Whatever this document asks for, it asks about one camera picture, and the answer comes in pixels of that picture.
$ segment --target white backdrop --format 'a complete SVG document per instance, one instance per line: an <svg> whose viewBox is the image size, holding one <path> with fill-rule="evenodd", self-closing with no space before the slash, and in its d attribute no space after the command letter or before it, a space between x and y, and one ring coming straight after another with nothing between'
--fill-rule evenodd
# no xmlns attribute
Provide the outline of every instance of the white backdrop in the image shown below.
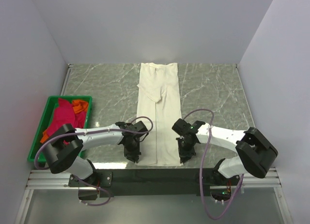
<svg viewBox="0 0 310 224"><path fill-rule="evenodd" d="M279 151L295 224L310 223L309 13L309 0L274 0L239 69L256 126Z"/></svg>
<svg viewBox="0 0 310 224"><path fill-rule="evenodd" d="M32 164L27 156L66 64L31 0L0 0L0 223L14 222Z"/></svg>
<svg viewBox="0 0 310 224"><path fill-rule="evenodd" d="M239 63L272 0L33 0L68 63Z"/></svg>

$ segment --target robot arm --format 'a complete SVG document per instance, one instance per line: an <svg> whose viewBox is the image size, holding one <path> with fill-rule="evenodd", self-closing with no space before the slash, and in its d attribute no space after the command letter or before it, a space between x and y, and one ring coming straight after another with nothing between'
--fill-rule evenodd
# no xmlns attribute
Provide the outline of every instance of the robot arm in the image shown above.
<svg viewBox="0 0 310 224"><path fill-rule="evenodd" d="M247 131L231 130L210 126L202 121L194 124L179 119L172 129L180 135L177 138L180 161L185 162L196 155L194 145L207 143L209 128L212 128L211 143L232 150L238 156L232 159L222 159L215 166L215 173L225 178L250 173L257 178L264 178L278 151L256 128Z"/></svg>
<svg viewBox="0 0 310 224"><path fill-rule="evenodd" d="M148 133L145 134L145 132L147 131L148 129L142 121L135 124L117 122L107 127L92 129L73 128L71 124L66 124L49 139L68 133L75 133L75 135L51 142L42 152L51 173L57 174L66 171L80 179L91 179L95 168L90 160L84 160L78 156L81 151L100 145L123 144L124 156L130 161L137 162L141 154L140 138L143 135L146 137Z"/></svg>

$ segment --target marble surface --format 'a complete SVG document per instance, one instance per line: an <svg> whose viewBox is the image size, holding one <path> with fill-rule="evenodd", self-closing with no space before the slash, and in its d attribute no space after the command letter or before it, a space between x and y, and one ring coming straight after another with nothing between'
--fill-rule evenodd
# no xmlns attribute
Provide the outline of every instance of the marble surface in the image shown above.
<svg viewBox="0 0 310 224"><path fill-rule="evenodd" d="M93 97L90 128L104 127L117 121L130 121L136 116L140 64L74 64L64 95ZM197 108L214 111L214 125L244 130L253 126L237 68L234 64L178 64L182 116ZM186 120L209 122L207 112L193 113ZM198 168L203 144L197 144L197 155L183 166ZM152 168L136 166L124 157L120 145L99 146L85 152L84 158L97 168ZM236 154L211 145L204 167L214 167L222 158Z"/></svg>

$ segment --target cream cloth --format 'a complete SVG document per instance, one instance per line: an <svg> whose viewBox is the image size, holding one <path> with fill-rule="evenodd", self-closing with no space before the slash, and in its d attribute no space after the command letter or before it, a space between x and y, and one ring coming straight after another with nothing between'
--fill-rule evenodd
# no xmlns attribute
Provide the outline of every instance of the cream cloth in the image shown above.
<svg viewBox="0 0 310 224"><path fill-rule="evenodd" d="M138 165L179 166L176 138L171 129L181 118L178 65L141 63L137 116L148 116L154 129L140 143ZM143 120L147 127L149 121Z"/></svg>

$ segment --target green bin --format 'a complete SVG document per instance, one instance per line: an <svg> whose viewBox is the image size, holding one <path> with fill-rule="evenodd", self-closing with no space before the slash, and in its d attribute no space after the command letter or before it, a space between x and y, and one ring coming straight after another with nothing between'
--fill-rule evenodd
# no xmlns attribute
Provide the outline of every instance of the green bin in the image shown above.
<svg viewBox="0 0 310 224"><path fill-rule="evenodd" d="M74 99L81 99L88 102L88 109L86 113L86 119L84 128L88 128L89 119L92 110L92 97L91 96L50 96L46 102L37 132L35 134L34 140L32 142L32 146L30 152L28 154L28 161L34 162L34 157L41 147L40 140L43 137L43 131L47 129L47 127L52 123L54 110L58 107L58 98L68 100L70 103ZM38 162L45 163L46 159L44 155L41 153L38 159Z"/></svg>

